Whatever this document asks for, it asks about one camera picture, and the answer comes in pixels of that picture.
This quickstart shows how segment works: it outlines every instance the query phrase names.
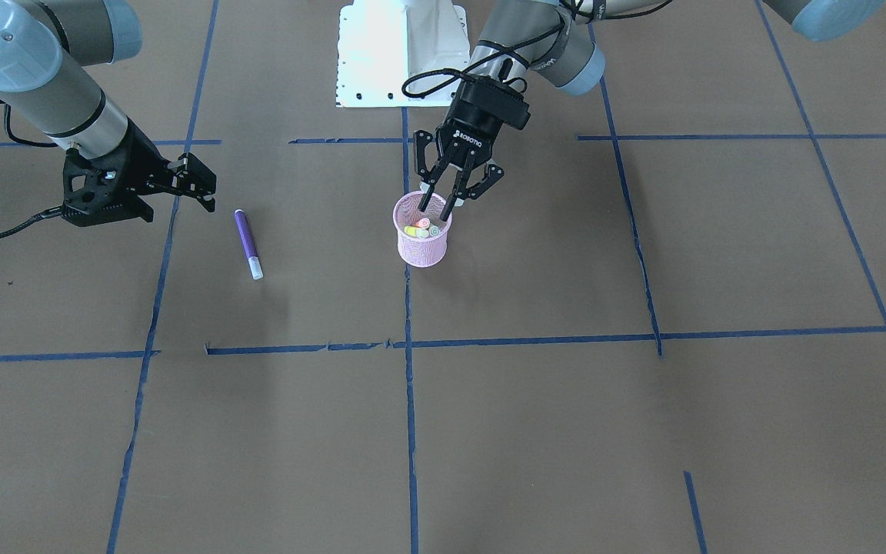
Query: purple marker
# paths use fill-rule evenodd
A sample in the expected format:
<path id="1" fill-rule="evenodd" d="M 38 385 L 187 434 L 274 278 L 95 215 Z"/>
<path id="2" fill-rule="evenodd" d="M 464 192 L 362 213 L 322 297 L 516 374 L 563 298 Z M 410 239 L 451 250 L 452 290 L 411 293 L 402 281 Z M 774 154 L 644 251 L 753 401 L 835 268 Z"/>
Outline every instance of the purple marker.
<path id="1" fill-rule="evenodd" d="M 258 262 L 258 252 L 255 249 L 255 239 L 252 238 L 252 228 L 248 227 L 248 218 L 245 212 L 235 210 L 235 223 L 238 224 L 238 234 L 241 235 L 241 245 L 245 249 L 245 257 L 248 259 L 248 267 L 252 270 L 252 279 L 261 279 L 261 263 Z"/>

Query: robotic arm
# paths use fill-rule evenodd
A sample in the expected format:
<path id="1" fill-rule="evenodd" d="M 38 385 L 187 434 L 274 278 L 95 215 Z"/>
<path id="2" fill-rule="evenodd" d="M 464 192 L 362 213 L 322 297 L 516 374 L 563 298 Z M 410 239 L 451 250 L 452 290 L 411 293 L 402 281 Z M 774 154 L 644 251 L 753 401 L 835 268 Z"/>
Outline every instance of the robotic arm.
<path id="1" fill-rule="evenodd" d="M 193 154 L 162 158 L 82 67 L 132 57 L 141 46 L 125 0 L 0 0 L 0 102 L 66 151 L 64 203 L 46 217 L 78 227 L 151 222 L 140 196 L 157 192 L 214 211 L 215 173 Z"/>
<path id="2" fill-rule="evenodd" d="M 812 41 L 827 41 L 858 27 L 876 12 L 884 0 L 764 0 L 799 34 Z M 525 75 L 537 72 L 569 95 L 583 95 L 600 82 L 605 70 L 604 54 L 591 43 L 579 25 L 589 22 L 647 15 L 671 0 L 497 0 L 471 65 L 464 70 L 443 69 L 409 78 L 403 92 L 421 98 L 461 80 L 446 119 L 436 128 L 437 161 L 426 165 L 425 149 L 433 135 L 415 133 L 415 169 L 423 191 L 420 210 L 425 211 L 433 190 L 446 169 L 457 171 L 441 219 L 446 221 L 464 200 L 479 199 L 504 175 L 492 157 L 498 131 L 505 124 L 522 130 L 528 123 Z M 651 5 L 646 12 L 627 12 Z M 449 81 L 424 92 L 408 87 L 424 77 L 450 75 Z M 471 172 L 485 165 L 485 174 L 468 185 Z"/>

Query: pink mesh cup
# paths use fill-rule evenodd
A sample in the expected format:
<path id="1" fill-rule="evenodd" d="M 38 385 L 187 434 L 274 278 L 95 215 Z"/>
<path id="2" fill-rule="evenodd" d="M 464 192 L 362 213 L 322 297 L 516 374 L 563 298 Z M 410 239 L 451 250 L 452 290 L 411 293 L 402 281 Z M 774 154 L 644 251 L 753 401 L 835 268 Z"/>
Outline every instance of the pink mesh cup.
<path id="1" fill-rule="evenodd" d="M 419 190 L 409 192 L 398 200 L 395 210 L 391 212 L 391 218 L 395 221 L 395 230 L 398 233 L 398 255 L 401 256 L 401 259 L 415 267 L 429 267 L 443 259 L 443 255 L 446 253 L 446 235 L 447 231 L 450 231 L 453 216 L 450 216 L 449 221 L 440 221 L 440 214 L 443 213 L 446 200 L 439 194 L 433 194 L 425 213 L 419 211 L 419 201 L 421 200 L 422 192 Z M 418 239 L 405 234 L 405 228 L 415 225 L 415 222 L 424 217 L 430 218 L 433 225 L 439 225 L 439 235 Z"/>

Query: light blue joint cap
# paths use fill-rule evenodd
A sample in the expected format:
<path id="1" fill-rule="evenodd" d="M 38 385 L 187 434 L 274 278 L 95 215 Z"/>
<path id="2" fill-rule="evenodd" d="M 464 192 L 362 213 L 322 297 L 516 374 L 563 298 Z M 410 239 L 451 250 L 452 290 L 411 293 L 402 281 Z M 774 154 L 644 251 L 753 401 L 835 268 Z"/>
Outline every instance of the light blue joint cap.
<path id="1" fill-rule="evenodd" d="M 809 41 L 832 41 L 859 27 L 883 6 L 884 0 L 812 0 L 791 22 Z"/>
<path id="2" fill-rule="evenodd" d="M 135 57 L 142 50 L 142 25 L 138 15 L 126 0 L 103 0 L 108 10 L 108 20 L 112 22 L 112 41 L 114 50 L 112 60 L 116 63 L 123 59 Z"/>
<path id="3" fill-rule="evenodd" d="M 63 49 L 26 10 L 0 0 L 0 91 L 27 92 L 47 84 L 60 71 Z"/>
<path id="4" fill-rule="evenodd" d="M 608 65 L 608 63 L 604 60 L 604 52 L 601 52 L 601 49 L 594 45 L 594 53 L 590 54 L 590 59 L 587 60 L 587 65 L 583 66 L 580 73 L 577 73 L 576 77 L 574 77 L 569 83 L 556 88 L 559 88 L 560 91 L 566 92 L 567 95 L 573 95 L 574 97 L 587 94 L 587 92 L 590 92 L 591 88 L 594 88 L 600 83 L 601 77 L 604 77 L 604 69 L 606 65 Z"/>

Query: blue tape line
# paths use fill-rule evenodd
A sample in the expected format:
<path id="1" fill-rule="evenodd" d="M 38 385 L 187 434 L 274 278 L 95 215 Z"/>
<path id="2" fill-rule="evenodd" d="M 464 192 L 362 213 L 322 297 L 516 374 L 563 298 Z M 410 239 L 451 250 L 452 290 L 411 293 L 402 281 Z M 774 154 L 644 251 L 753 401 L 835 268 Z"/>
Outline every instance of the blue tape line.
<path id="1" fill-rule="evenodd" d="M 809 134 L 688 134 L 688 135 L 619 135 L 619 141 L 655 141 L 655 140 L 806 140 Z M 886 133 L 864 134 L 813 134 L 817 139 L 844 139 L 844 140 L 882 140 L 886 139 Z M 611 141 L 613 137 L 606 135 L 577 135 L 576 140 L 583 141 Z"/>
<path id="2" fill-rule="evenodd" d="M 221 139 L 189 139 L 189 140 L 154 140 L 152 144 L 155 146 L 221 146 L 224 141 Z"/>
<path id="3" fill-rule="evenodd" d="M 207 355 L 247 355 L 247 354 L 293 354 L 298 352 L 338 352 L 344 350 L 374 350 L 379 346 L 394 348 L 391 341 L 350 342 L 342 344 L 302 344 L 293 346 L 253 346 L 245 348 L 205 348 Z"/>
<path id="4" fill-rule="evenodd" d="M 689 494 L 689 508 L 692 509 L 692 520 L 696 525 L 696 540 L 699 542 L 700 554 L 707 554 L 706 534 L 703 533 L 703 519 L 699 516 L 699 504 L 696 503 L 696 488 L 692 484 L 692 473 L 683 471 L 686 480 L 686 493 Z"/>
<path id="5" fill-rule="evenodd" d="M 395 144 L 408 142 L 404 138 L 305 138 L 289 141 L 289 144 Z"/>
<path id="6" fill-rule="evenodd" d="M 527 338 L 471 338 L 456 340 L 418 340 L 412 348 L 454 348 L 459 346 L 518 346 L 527 344 L 584 344 L 599 342 L 637 342 L 655 340 L 654 334 L 556 336 Z"/>
<path id="7" fill-rule="evenodd" d="M 408 137 L 408 108 L 401 109 L 401 136 Z M 408 140 L 401 141 L 401 192 L 408 194 Z"/>
<path id="8" fill-rule="evenodd" d="M 401 136 L 408 137 L 408 108 L 401 109 Z M 401 189 L 408 194 L 408 140 L 401 144 Z M 415 480 L 415 389 L 412 387 L 412 274 L 405 264 L 405 400 L 408 426 L 408 532 L 411 554 L 419 554 L 419 494 Z"/>
<path id="9" fill-rule="evenodd" d="M 886 139 L 886 133 L 862 133 L 862 134 L 832 134 L 832 135 L 813 135 L 819 139 L 852 139 L 852 140 L 875 140 Z"/>
<path id="10" fill-rule="evenodd" d="M 214 29 L 218 24 L 219 0 L 214 0 L 211 6 L 211 21 L 207 25 L 207 38 L 204 39 L 204 57 L 201 59 L 200 74 L 197 77 L 197 91 L 194 92 L 194 105 L 190 110 L 190 126 L 187 128 L 187 152 L 194 143 L 194 133 L 197 130 L 197 113 L 200 112 L 200 101 L 204 95 L 204 80 L 207 78 L 207 66 L 211 61 L 211 44 L 214 42 Z"/>
<path id="11" fill-rule="evenodd" d="M 169 253 L 173 249 L 173 229 L 176 226 L 176 213 L 180 205 L 179 196 L 173 199 L 173 211 L 169 216 L 169 229 L 166 231 L 166 242 L 162 246 L 162 265 L 159 266 L 159 280 L 155 287 L 155 299 L 152 302 L 152 323 L 148 327 L 148 335 L 145 337 L 145 353 L 142 359 L 142 369 L 138 373 L 138 389 L 136 390 L 135 414 L 132 421 L 132 439 L 129 448 L 125 450 L 125 459 L 122 462 L 122 477 L 118 481 L 118 497 L 115 499 L 115 512 L 112 516 L 112 532 L 108 534 L 108 554 L 115 553 L 115 544 L 118 540 L 118 530 L 122 522 L 122 509 L 125 506 L 125 494 L 128 491 L 129 474 L 132 471 L 132 459 L 135 455 L 136 438 L 138 437 L 138 421 L 142 417 L 142 404 L 145 399 L 145 382 L 148 381 L 148 365 L 152 360 L 152 346 L 155 343 L 155 330 L 159 323 L 159 312 L 162 309 L 162 292 L 166 287 L 166 273 L 169 270 Z"/>
<path id="12" fill-rule="evenodd" d="M 590 41 L 597 43 L 594 36 L 594 29 L 587 27 L 590 32 Z M 655 301 L 651 298 L 651 284 L 648 280 L 648 267 L 645 264 L 645 254 L 641 248 L 641 238 L 638 235 L 638 223 L 635 221 L 634 206 L 631 203 L 631 193 L 628 190 L 627 175 L 625 173 L 625 159 L 621 155 L 621 145 L 618 141 L 618 129 L 615 127 L 615 116 L 611 111 L 611 97 L 608 94 L 608 81 L 606 77 L 601 77 L 601 94 L 604 96 L 604 110 L 608 115 L 608 127 L 611 129 L 611 144 L 615 147 L 615 161 L 618 162 L 618 173 L 621 180 L 621 192 L 625 194 L 625 207 L 628 211 L 628 217 L 631 223 L 631 235 L 634 238 L 634 249 L 638 255 L 638 263 L 641 266 L 641 277 L 645 284 L 645 299 L 648 303 L 648 313 L 651 318 L 651 332 L 655 334 L 655 348 L 658 350 L 658 357 L 665 357 L 665 352 L 661 346 L 661 333 L 658 332 L 658 318 L 655 316 Z"/>
<path id="13" fill-rule="evenodd" d="M 214 0 L 211 6 L 211 21 L 208 23 L 207 38 L 204 44 L 204 57 L 201 60 L 200 75 L 197 77 L 197 90 L 194 92 L 193 109 L 190 111 L 190 123 L 187 129 L 186 152 L 194 144 L 194 130 L 197 129 L 197 114 L 200 110 L 201 95 L 203 94 L 204 78 L 207 77 L 208 60 L 211 58 L 211 44 L 214 41 L 215 22 L 218 21 L 218 3 Z M 132 457 L 135 454 L 136 438 L 138 437 L 138 421 L 142 416 L 142 405 L 145 398 L 145 381 L 148 379 L 148 366 L 152 360 L 152 346 L 155 344 L 155 330 L 159 323 L 159 312 L 162 309 L 162 293 L 166 287 L 166 274 L 169 271 L 169 257 L 173 249 L 173 231 L 176 228 L 176 214 L 180 209 L 180 197 L 173 199 L 173 210 L 169 216 L 169 228 L 166 231 L 166 242 L 162 248 L 162 265 L 159 266 L 159 280 L 155 288 L 155 301 L 152 303 L 152 323 L 145 338 L 145 355 L 142 361 L 142 370 L 138 375 L 138 390 L 136 392 L 135 417 L 132 424 L 132 439 L 129 448 L 125 450 L 125 459 L 122 463 L 122 477 L 118 482 L 118 497 L 115 501 L 115 512 L 112 516 L 112 532 L 108 536 L 108 554 L 115 554 L 115 545 L 118 541 L 118 531 L 122 520 L 122 509 L 125 506 L 125 494 L 128 490 L 129 476 L 132 471 Z"/>
<path id="14" fill-rule="evenodd" d="M 141 358 L 145 354 L 142 350 L 125 352 L 61 352 L 56 354 L 7 354 L 0 355 L 0 364 L 3 362 L 64 362 L 68 360 L 105 360 L 105 359 L 134 359 Z"/>
<path id="15" fill-rule="evenodd" d="M 852 326 L 852 327 L 808 327 L 808 329 L 745 329 L 736 331 L 695 331 L 683 333 L 662 333 L 662 340 L 700 340 L 723 338 L 756 338 L 756 337 L 790 337 L 886 333 L 886 326 Z M 538 344 L 585 344 L 605 342 L 640 342 L 654 341 L 651 333 L 633 333 L 618 335 L 581 335 L 581 336 L 549 336 L 521 338 L 468 338 L 442 340 L 414 340 L 412 348 L 457 348 L 462 346 L 519 346 Z M 405 341 L 398 342 L 356 342 L 345 344 L 305 344 L 291 346 L 257 346 L 244 348 L 207 348 L 208 355 L 245 355 L 245 354 L 288 354 L 296 352 L 320 352 L 335 350 L 373 350 L 383 346 L 387 349 L 401 350 L 407 348 Z"/>
<path id="16" fill-rule="evenodd" d="M 405 264 L 405 399 L 408 400 L 408 521 L 411 554 L 419 554 L 419 500 L 415 481 L 415 391 L 412 388 L 411 271 Z"/>
<path id="17" fill-rule="evenodd" d="M 654 140 L 795 140 L 808 139 L 808 135 L 795 134 L 739 134 L 739 135 L 619 135 L 619 141 L 654 141 Z M 577 135 L 578 141 L 608 141 L 612 137 L 602 135 Z"/>
<path id="18" fill-rule="evenodd" d="M 814 329 L 754 329 L 744 331 L 701 331 L 690 333 L 662 333 L 665 340 L 699 340 L 704 338 L 750 338 L 771 336 L 813 336 L 886 333 L 881 325 L 866 327 L 814 327 Z"/>
<path id="19" fill-rule="evenodd" d="M 848 216 L 847 209 L 843 205 L 843 200 L 840 199 L 840 192 L 833 179 L 833 172 L 830 171 L 829 164 L 826 162 L 826 155 L 823 154 L 819 140 L 816 138 L 816 135 L 812 130 L 812 123 L 809 122 L 808 113 L 805 111 L 805 105 L 802 104 L 802 99 L 798 95 L 798 88 L 795 87 L 795 81 L 791 77 L 791 71 L 788 71 L 788 64 L 784 62 L 784 56 L 781 54 L 780 47 L 778 47 L 778 40 L 774 37 L 774 32 L 768 22 L 768 16 L 765 14 L 764 7 L 761 5 L 761 0 L 754 0 L 754 4 L 757 7 L 758 13 L 761 15 L 761 20 L 764 22 L 765 29 L 767 29 L 771 45 L 774 46 L 774 53 L 778 57 L 778 63 L 781 63 L 781 70 L 784 71 L 784 76 L 788 79 L 788 87 L 791 88 L 791 94 L 794 95 L 795 104 L 798 106 L 798 111 L 801 113 L 802 121 L 805 122 L 805 127 L 809 134 L 809 140 L 812 141 L 812 145 L 815 147 L 816 155 L 818 155 L 819 158 L 819 164 L 822 165 L 822 171 L 826 175 L 826 182 L 829 183 L 830 192 L 833 193 L 833 199 L 836 201 L 836 207 L 839 209 L 840 216 L 843 218 L 843 224 L 846 225 L 847 234 L 850 235 L 850 240 L 854 243 L 854 249 L 857 250 L 857 257 L 861 260 L 861 267 L 864 270 L 866 278 L 868 278 L 868 284 L 871 285 L 871 293 L 873 293 L 874 300 L 877 303 L 877 309 L 879 309 L 880 315 L 884 320 L 884 325 L 886 326 L 886 308 L 884 302 L 880 298 L 880 291 L 877 289 L 877 283 L 871 273 L 871 267 L 868 265 L 864 250 L 861 248 L 861 242 L 858 241 L 857 234 L 854 232 L 854 226 L 850 221 L 850 216 Z"/>

